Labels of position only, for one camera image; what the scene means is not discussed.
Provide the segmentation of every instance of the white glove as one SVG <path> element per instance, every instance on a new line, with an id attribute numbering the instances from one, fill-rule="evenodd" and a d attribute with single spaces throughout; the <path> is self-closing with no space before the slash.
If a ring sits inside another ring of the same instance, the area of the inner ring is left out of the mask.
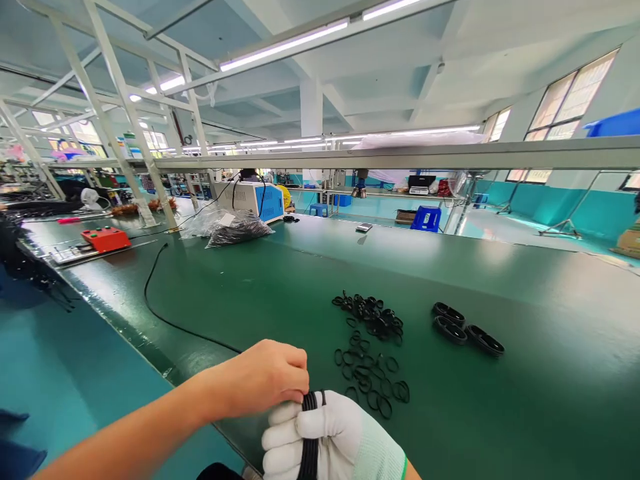
<path id="1" fill-rule="evenodd" d="M 404 479 L 407 456 L 376 420 L 334 391 L 325 391 L 325 406 L 321 392 L 315 397 L 316 410 L 291 402 L 270 414 L 262 435 L 265 480 L 296 480 L 302 438 L 319 439 L 318 480 Z"/>

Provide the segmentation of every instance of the green workbench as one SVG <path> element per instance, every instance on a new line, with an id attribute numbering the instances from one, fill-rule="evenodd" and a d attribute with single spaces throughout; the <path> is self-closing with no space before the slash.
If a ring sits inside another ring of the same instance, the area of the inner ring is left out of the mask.
<path id="1" fill-rule="evenodd" d="M 104 225 L 142 232 L 138 220 L 32 223 L 27 243 L 37 251 Z M 373 415 L 422 478 L 640 476 L 638 276 L 583 253 L 378 225 L 364 237 L 355 226 L 304 216 L 219 249 L 160 233 L 134 240 L 155 243 L 60 274 L 174 385 L 232 353 L 145 307 L 145 280 L 164 242 L 149 286 L 158 312 L 240 349 L 263 338 L 304 348 L 312 389 L 348 385 L 333 352 L 348 346 L 351 329 L 331 299 L 343 289 L 372 295 L 405 326 L 401 347 L 370 338 L 372 351 L 395 356 L 397 379 L 411 388 L 408 405 L 392 402 L 391 420 Z M 436 334 L 436 301 L 494 335 L 504 357 Z M 264 416 L 217 428 L 261 466 Z"/>

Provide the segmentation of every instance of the mobile phone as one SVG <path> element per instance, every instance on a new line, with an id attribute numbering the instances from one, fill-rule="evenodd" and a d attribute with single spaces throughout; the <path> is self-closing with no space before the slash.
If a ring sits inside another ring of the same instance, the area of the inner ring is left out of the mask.
<path id="1" fill-rule="evenodd" d="M 356 231 L 361 231 L 361 232 L 368 232 L 369 230 L 371 230 L 373 228 L 373 225 L 370 223 L 361 223 L 360 225 L 358 225 L 355 230 Z"/>

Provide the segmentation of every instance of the glove cuff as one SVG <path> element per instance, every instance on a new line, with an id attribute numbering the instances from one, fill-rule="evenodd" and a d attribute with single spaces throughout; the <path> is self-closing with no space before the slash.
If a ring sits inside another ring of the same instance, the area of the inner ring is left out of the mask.
<path id="1" fill-rule="evenodd" d="M 362 439 L 353 480 L 404 480 L 407 456 L 371 416 L 362 412 Z"/>

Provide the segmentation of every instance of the red box with buttons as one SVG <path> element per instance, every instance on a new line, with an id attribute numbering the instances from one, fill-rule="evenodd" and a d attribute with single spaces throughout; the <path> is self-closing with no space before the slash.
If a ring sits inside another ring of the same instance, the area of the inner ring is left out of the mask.
<path id="1" fill-rule="evenodd" d="M 92 244 L 93 248 L 100 253 L 131 246 L 127 234 L 113 227 L 84 230 L 84 232 L 82 232 L 82 238 Z"/>

